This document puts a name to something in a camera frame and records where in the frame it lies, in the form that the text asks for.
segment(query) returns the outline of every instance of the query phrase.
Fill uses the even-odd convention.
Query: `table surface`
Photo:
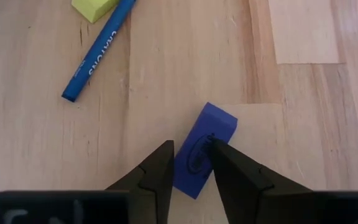
[[[0,0],[0,190],[104,189],[207,101],[230,144],[312,189],[358,190],[358,1],[137,0],[76,103],[61,98],[108,19]],[[227,223],[213,178],[169,223]]]

